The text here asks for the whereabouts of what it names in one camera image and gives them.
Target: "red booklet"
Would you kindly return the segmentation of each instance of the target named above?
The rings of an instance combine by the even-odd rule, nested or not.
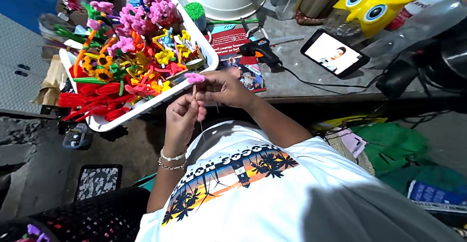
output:
[[[212,47],[219,55],[219,69],[238,78],[248,90],[260,92],[266,90],[264,78],[256,57],[244,57],[237,54],[243,44],[250,42],[242,28],[226,30],[213,34]]]

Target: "yellow owl figure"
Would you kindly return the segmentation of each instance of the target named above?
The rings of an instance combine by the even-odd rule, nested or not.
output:
[[[366,38],[388,25],[412,0],[339,0],[334,8],[350,12],[347,21],[358,19]]]

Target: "sunset graphic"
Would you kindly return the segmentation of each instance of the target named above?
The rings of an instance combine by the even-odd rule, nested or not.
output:
[[[198,210],[203,203],[221,197],[224,192],[237,188],[248,188],[265,177],[281,178],[282,172],[298,163],[280,150],[264,150],[248,156],[233,156],[219,162],[209,170],[180,186],[171,196],[162,221],[162,227],[171,221],[181,221]]]

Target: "black mat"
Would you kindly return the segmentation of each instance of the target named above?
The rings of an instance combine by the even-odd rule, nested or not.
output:
[[[121,164],[83,165],[79,173],[75,201],[120,188],[122,170]]]

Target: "smartphone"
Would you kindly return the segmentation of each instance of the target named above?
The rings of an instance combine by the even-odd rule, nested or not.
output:
[[[370,58],[329,35],[320,28],[305,43],[300,52],[337,78],[343,78],[358,70]]]

